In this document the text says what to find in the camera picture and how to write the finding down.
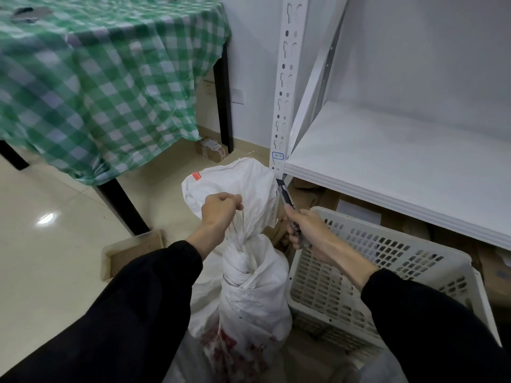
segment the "black sleeve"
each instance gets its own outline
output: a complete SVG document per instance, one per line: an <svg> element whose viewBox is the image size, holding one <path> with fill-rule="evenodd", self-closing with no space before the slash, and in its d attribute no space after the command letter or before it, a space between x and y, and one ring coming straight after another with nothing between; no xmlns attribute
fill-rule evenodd
<svg viewBox="0 0 511 383"><path fill-rule="evenodd" d="M511 381L511 357L454 299L389 270L375 272L361 297L410 383Z"/></svg>
<svg viewBox="0 0 511 383"><path fill-rule="evenodd" d="M131 261L83 317L0 383L161 383L188 328L201 270L199 253L184 240Z"/></svg>

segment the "person's left hand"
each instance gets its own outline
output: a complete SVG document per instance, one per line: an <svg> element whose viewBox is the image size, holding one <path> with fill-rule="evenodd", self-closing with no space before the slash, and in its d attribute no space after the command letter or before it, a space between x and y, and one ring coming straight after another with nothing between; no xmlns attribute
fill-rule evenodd
<svg viewBox="0 0 511 383"><path fill-rule="evenodd" d="M227 227L233 221L236 210L242 210L240 194L220 192L206 197L202 206L202 223L186 240L194 246L204 260L225 238Z"/></svg>

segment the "table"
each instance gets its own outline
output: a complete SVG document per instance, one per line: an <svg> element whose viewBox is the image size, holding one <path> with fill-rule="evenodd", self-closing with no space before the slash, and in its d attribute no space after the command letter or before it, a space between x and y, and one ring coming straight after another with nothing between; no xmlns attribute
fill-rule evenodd
<svg viewBox="0 0 511 383"><path fill-rule="evenodd" d="M10 21L16 7L36 5L53 14L35 24ZM0 139L94 186L134 235L149 228L116 176L181 137L199 138L195 85L211 66L221 141L233 150L230 30L220 1L10 0L2 6ZM116 91L105 90L106 83ZM160 130L149 137L148 128ZM28 166L6 141L0 154L17 169Z"/></svg>

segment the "green checkered tablecloth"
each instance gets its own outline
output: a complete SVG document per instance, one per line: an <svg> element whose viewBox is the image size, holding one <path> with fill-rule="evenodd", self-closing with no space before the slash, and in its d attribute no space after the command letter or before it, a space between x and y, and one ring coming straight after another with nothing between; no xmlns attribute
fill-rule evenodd
<svg viewBox="0 0 511 383"><path fill-rule="evenodd" d="M0 0L0 139L87 185L199 139L195 87L230 30L218 0ZM48 6L33 24L18 7Z"/></svg>

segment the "hand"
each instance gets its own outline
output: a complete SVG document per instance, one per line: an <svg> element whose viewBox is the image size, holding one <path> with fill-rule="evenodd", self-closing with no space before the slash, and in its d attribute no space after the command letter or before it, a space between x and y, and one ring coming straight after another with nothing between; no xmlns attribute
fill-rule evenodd
<svg viewBox="0 0 511 383"><path fill-rule="evenodd" d="M284 205L284 209L287 214L285 219L292 220L299 225L303 236L311 243L312 254L319 261L334 266L334 250L332 250L332 248L346 243L341 241L329 230L325 222L316 212L305 209L297 211L288 204ZM293 244L293 247L297 250L300 249L299 239L294 235L294 229L290 224L287 225L287 231L289 232L289 240Z"/></svg>
<svg viewBox="0 0 511 383"><path fill-rule="evenodd" d="M201 208L202 223L186 241L197 249L204 260L225 238L236 210L242 210L241 195L220 192L206 197Z"/></svg>

